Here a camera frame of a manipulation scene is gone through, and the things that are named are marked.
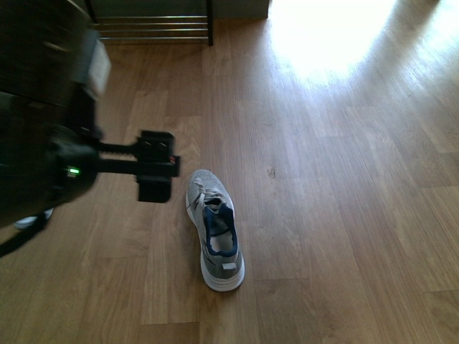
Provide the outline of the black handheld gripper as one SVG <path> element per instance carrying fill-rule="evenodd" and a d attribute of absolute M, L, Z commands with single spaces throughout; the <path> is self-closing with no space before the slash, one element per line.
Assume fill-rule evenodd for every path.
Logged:
<path fill-rule="evenodd" d="M 1 3 L 1 225 L 70 202 L 99 173 L 136 177 L 138 200 L 164 203 L 179 175 L 170 133 L 104 143 L 96 103 L 110 60 L 73 1 Z"/>

